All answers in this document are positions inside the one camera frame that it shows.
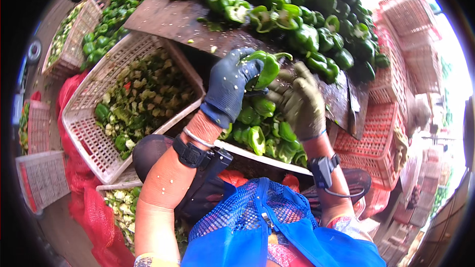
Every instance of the red net bag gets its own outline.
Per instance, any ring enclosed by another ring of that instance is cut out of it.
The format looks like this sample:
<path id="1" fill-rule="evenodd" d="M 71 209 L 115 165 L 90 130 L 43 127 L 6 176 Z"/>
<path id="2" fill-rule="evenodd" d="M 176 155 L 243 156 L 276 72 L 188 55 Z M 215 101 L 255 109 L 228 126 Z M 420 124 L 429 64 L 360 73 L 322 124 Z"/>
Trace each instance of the red net bag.
<path id="1" fill-rule="evenodd" d="M 69 213 L 88 235 L 93 244 L 91 252 L 102 267 L 129 267 L 134 264 L 134 256 L 114 223 L 114 212 L 95 190 L 101 183 L 76 151 L 61 121 L 64 107 L 86 74 L 67 79 L 56 101 L 59 135 L 63 150 L 69 156 L 66 165 L 66 179 L 71 188 Z"/>

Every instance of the glove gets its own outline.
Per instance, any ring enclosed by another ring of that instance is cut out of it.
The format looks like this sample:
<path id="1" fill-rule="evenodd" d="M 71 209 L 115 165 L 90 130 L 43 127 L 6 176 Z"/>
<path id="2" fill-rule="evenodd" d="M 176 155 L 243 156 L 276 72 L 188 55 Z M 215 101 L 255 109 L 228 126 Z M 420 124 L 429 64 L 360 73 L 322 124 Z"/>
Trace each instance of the glove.
<path id="1" fill-rule="evenodd" d="M 326 131 L 325 101 L 317 81 L 303 62 L 295 64 L 295 73 L 297 76 L 281 70 L 279 77 L 293 86 L 290 88 L 274 80 L 266 97 L 285 114 L 298 139 L 305 141 Z"/>
<path id="2" fill-rule="evenodd" d="M 223 129 L 234 123 L 242 107 L 244 86 L 264 67 L 261 60 L 243 64 L 241 59 L 255 50 L 240 48 L 232 50 L 211 68 L 210 87 L 200 109 Z"/>

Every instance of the wheel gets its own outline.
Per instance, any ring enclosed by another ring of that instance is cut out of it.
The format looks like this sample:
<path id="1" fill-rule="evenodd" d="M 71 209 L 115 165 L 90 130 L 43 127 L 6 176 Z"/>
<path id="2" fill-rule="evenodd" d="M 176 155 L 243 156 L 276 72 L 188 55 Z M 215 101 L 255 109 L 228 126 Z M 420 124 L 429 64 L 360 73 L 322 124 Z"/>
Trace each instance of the wheel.
<path id="1" fill-rule="evenodd" d="M 41 41 L 36 36 L 33 36 L 30 44 L 28 45 L 27 50 L 27 64 L 33 65 L 39 62 L 39 58 L 41 57 Z"/>

